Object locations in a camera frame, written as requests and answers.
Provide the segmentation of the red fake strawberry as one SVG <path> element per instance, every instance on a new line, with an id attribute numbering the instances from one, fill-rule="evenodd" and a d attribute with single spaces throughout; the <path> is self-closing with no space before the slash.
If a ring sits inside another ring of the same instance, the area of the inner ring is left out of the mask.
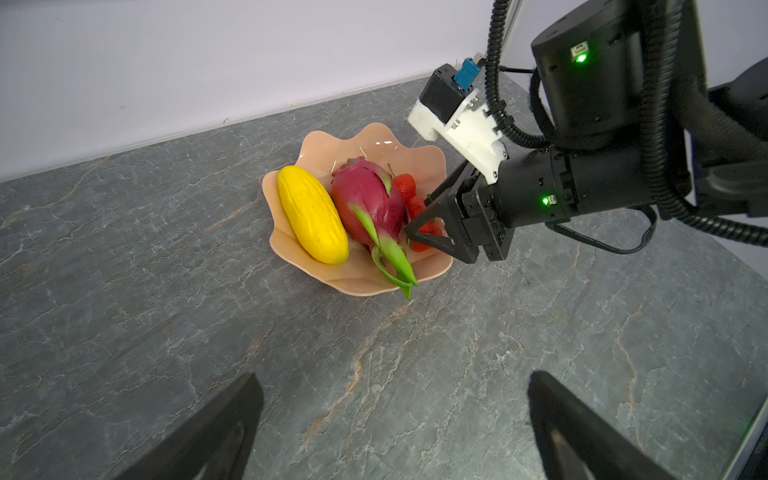
<path id="1" fill-rule="evenodd" d="M 410 202 L 416 195 L 416 182 L 410 174 L 401 174 L 394 177 L 393 185 L 400 192 L 400 195 L 406 203 Z"/>
<path id="2" fill-rule="evenodd" d="M 419 215 L 421 215 L 425 210 L 425 200 L 423 197 L 419 195 L 415 195 L 410 202 L 407 203 L 407 211 L 410 220 L 416 219 Z M 433 235 L 433 236 L 442 236 L 443 231 L 441 227 L 435 222 L 430 221 L 428 223 L 425 223 L 423 226 L 419 228 L 419 232 L 425 235 Z M 418 243 L 415 241 L 410 240 L 409 241 L 410 248 L 415 252 L 424 252 L 431 249 L 430 246 L 424 245 L 422 243 Z"/>

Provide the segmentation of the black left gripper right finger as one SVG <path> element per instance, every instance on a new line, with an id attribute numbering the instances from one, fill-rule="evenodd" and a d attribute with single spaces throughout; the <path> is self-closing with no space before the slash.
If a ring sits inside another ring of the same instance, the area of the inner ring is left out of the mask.
<path id="1" fill-rule="evenodd" d="M 546 371 L 530 376 L 528 400 L 536 446 L 548 479 L 670 479 Z"/>

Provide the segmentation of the pink fake dragon fruit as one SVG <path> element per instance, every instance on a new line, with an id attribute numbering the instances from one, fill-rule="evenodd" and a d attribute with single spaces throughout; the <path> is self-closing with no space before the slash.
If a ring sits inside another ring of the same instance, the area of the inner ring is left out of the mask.
<path id="1" fill-rule="evenodd" d="M 369 250 L 381 275 L 411 299 L 418 280 L 400 244 L 406 204 L 390 173 L 364 157 L 350 158 L 333 173 L 330 195 L 347 233 Z"/>

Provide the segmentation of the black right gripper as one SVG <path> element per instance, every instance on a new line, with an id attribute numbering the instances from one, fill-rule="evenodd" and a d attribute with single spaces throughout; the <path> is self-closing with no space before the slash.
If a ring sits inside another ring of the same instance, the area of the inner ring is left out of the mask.
<path id="1" fill-rule="evenodd" d="M 581 152 L 552 146 L 503 161 L 491 185 L 479 176 L 464 160 L 426 199 L 413 197 L 408 202 L 410 222 L 405 232 L 413 246 L 433 248 L 465 264 L 476 262 L 477 247 L 490 260 L 503 260 L 514 229 L 543 224 L 582 244 L 630 255 L 644 249 L 656 231 L 658 216 L 635 143 Z M 448 199 L 440 198 L 443 194 Z M 466 219 L 458 206 L 465 209 Z M 649 221 L 632 248 L 612 246 L 566 226 L 578 216 L 623 208 L 638 211 Z"/>

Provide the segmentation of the yellow fake fruit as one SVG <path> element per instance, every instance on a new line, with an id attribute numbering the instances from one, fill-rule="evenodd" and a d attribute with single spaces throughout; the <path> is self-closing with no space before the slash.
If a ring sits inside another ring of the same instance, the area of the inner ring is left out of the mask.
<path id="1" fill-rule="evenodd" d="M 347 232 L 328 191 L 317 178 L 301 167 L 284 167 L 278 174 L 278 192 L 304 250 L 324 264 L 346 262 L 350 255 Z"/>

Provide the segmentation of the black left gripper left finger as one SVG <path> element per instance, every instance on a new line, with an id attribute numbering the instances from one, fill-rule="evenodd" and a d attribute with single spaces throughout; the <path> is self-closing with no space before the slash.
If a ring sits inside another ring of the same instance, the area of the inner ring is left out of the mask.
<path id="1" fill-rule="evenodd" d="M 241 479 L 253 448 L 264 392 L 243 374 L 120 479 Z"/>

